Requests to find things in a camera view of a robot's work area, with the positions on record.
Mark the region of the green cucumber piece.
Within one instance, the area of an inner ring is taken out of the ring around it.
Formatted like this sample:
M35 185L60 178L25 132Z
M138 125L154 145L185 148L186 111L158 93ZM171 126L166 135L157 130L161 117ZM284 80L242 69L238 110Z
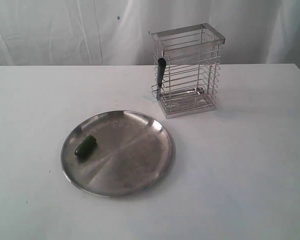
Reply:
M86 158L97 146L97 140L94 136L88 135L75 149L76 157Z

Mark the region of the white backdrop curtain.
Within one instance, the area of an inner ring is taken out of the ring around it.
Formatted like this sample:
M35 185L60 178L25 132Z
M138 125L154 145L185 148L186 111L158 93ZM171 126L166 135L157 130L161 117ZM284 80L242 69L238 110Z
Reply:
M0 66L150 65L151 33L202 23L224 64L300 68L300 0L0 0Z

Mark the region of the round steel plate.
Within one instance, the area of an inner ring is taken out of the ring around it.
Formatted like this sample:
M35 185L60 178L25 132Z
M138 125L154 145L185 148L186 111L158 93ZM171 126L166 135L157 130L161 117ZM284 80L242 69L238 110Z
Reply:
M96 148L85 158L75 149L87 137ZM144 190L157 182L173 159L173 139L153 117L131 110L92 116L65 139L60 161L65 177L92 195L119 197Z

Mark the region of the black handled knife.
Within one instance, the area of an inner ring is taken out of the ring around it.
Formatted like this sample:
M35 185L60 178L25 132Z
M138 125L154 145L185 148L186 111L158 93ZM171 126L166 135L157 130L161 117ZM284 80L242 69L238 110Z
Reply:
M161 96L161 89L162 89L162 82L166 70L167 62L164 58L159 58L157 61L157 77L156 77L156 83L157 83L157 91L156 91L156 98L158 99Z

